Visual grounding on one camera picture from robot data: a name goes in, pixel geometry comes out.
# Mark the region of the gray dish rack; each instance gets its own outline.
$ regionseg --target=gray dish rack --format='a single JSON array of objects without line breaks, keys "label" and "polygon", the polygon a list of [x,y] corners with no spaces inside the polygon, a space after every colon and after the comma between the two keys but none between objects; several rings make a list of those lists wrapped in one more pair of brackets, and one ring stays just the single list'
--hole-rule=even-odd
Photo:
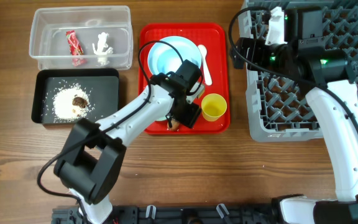
[{"label": "gray dish rack", "polygon": [[[352,59],[358,86],[358,1],[250,1],[242,8],[263,6],[270,10],[319,6],[323,9],[326,49],[343,49]],[[262,24],[262,11],[245,12],[239,16],[241,37],[265,39],[267,26]],[[247,71],[247,110],[251,137],[260,142],[307,141],[321,138],[319,124],[300,96],[298,87],[291,90],[293,81],[268,73]]]}]

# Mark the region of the spoon handle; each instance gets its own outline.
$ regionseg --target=spoon handle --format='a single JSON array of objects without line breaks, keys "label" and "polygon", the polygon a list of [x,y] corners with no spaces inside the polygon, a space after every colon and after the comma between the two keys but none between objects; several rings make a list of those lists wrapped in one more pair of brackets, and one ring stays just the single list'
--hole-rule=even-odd
[{"label": "spoon handle", "polygon": [[212,85],[211,74],[209,73],[208,66],[206,64],[205,56],[202,56],[203,60],[203,70],[204,70],[204,79],[206,85]]}]

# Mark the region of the cup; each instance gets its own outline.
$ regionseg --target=cup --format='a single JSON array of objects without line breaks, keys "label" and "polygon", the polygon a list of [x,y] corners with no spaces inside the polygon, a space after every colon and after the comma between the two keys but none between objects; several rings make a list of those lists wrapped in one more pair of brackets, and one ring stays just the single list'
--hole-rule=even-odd
[{"label": "cup", "polygon": [[226,112],[227,103],[223,96],[211,93],[203,98],[201,109],[205,120],[216,121]]}]

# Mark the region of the red candy wrapper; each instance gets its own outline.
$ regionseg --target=red candy wrapper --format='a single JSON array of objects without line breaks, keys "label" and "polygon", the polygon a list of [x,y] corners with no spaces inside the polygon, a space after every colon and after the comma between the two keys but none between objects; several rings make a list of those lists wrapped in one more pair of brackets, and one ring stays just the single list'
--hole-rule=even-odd
[{"label": "red candy wrapper", "polygon": [[[75,32],[73,30],[66,32],[66,37],[68,44],[70,45],[70,53],[71,55],[84,55],[82,51],[80,41],[78,41],[77,37],[75,36]],[[86,63],[86,60],[83,58],[74,58],[73,65],[79,66]]]}]

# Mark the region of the spoon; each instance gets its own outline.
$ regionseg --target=spoon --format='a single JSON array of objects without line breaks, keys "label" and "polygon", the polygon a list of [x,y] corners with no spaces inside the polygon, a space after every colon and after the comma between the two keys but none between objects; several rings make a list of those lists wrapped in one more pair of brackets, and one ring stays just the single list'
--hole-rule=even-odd
[{"label": "spoon", "polygon": [[200,50],[201,56],[203,57],[203,69],[204,69],[204,79],[205,79],[205,84],[206,85],[212,85],[212,78],[211,78],[211,74],[209,73],[208,70],[208,66],[206,64],[206,48],[204,45],[200,44],[198,47],[198,50]]}]

